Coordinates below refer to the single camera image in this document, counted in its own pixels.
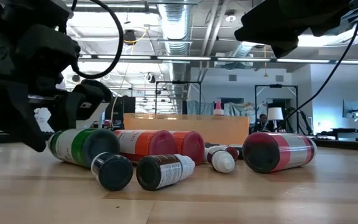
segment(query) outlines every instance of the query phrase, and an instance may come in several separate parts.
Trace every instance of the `ceiling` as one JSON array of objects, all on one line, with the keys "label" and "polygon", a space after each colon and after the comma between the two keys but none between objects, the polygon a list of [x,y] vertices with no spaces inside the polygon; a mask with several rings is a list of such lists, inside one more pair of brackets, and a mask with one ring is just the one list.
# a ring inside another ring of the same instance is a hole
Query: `ceiling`
[{"label": "ceiling", "polygon": [[[117,49],[118,31],[115,23],[111,19],[107,12],[99,7],[91,7],[86,2],[80,1],[77,5],[76,12],[72,19],[68,21],[68,35],[77,40],[81,46],[83,54],[100,54],[100,55],[114,55]],[[158,14],[158,5],[149,4],[150,12],[142,12],[143,1],[104,1],[108,2],[110,7],[116,12],[121,25],[124,30],[135,30],[135,36],[138,40],[132,47],[124,44],[123,55],[166,55],[165,42],[166,37],[163,35],[161,28],[161,18]],[[232,10],[236,16],[236,20],[228,22],[223,19],[221,28],[218,32],[218,40],[215,41],[211,55],[217,53],[227,53],[235,50],[240,42],[234,38],[234,31],[242,27],[240,18],[245,13],[252,9],[252,5],[255,1],[230,1],[227,5],[226,12]],[[188,40],[190,44],[189,55],[201,54],[205,33],[207,31],[206,25],[209,20],[214,19],[216,21],[220,16],[220,8],[222,4],[218,6],[217,14],[215,18],[211,18],[211,9],[213,6],[212,0],[203,0],[199,4],[191,5],[190,14],[190,34]],[[307,59],[338,59],[346,48],[346,44],[349,41],[352,30],[346,32],[343,35],[337,37],[331,37],[328,39],[317,39],[315,37],[304,36],[301,42],[305,45],[319,45],[322,42],[333,41],[330,47],[298,47],[286,58],[307,58]],[[269,46],[265,47],[253,47],[250,51],[253,57],[273,57],[272,49]],[[355,45],[349,51],[346,58],[358,59],[358,45]],[[80,63],[80,70],[85,73],[97,73],[103,71],[109,65],[108,62],[84,62]],[[191,63],[190,66],[198,67],[198,63]],[[294,70],[303,66],[302,64],[289,64],[289,63],[253,63],[252,68],[256,71],[267,68],[278,69],[280,72],[284,71],[291,73]],[[206,75],[218,74],[216,68],[211,65]],[[114,91],[114,93],[120,95],[135,95],[139,97],[154,96],[155,84],[146,80],[145,76],[154,75],[156,80],[170,81],[170,66],[169,63],[118,63],[117,67],[110,74],[110,76],[101,79],[108,87]],[[74,75],[71,68],[67,68],[63,75],[66,78],[67,88],[73,88],[76,82],[72,81]],[[219,82],[219,78],[210,78],[209,82]],[[118,91],[121,86],[126,90]],[[128,88],[139,89],[142,91],[128,90]],[[164,96],[169,97],[171,93],[166,91],[162,93],[161,98]]]}]

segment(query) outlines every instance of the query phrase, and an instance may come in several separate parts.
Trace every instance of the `table surface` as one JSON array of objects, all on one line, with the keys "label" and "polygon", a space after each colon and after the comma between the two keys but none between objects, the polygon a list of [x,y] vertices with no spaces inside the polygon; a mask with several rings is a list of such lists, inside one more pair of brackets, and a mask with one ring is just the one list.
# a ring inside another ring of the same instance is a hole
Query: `table surface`
[{"label": "table surface", "polygon": [[107,192],[91,172],[22,144],[0,145],[0,223],[345,223],[358,224],[358,151],[319,149],[307,166],[230,174],[208,164],[156,192],[134,177]]}]

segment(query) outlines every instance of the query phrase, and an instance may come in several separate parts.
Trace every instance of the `small white bottle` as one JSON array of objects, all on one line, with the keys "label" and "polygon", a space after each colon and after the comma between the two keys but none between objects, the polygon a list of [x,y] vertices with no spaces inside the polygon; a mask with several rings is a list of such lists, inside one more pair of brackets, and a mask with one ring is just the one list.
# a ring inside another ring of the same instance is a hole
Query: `small white bottle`
[{"label": "small white bottle", "polygon": [[233,157],[226,151],[215,152],[212,157],[212,167],[218,172],[230,173],[234,170],[235,165]]}]

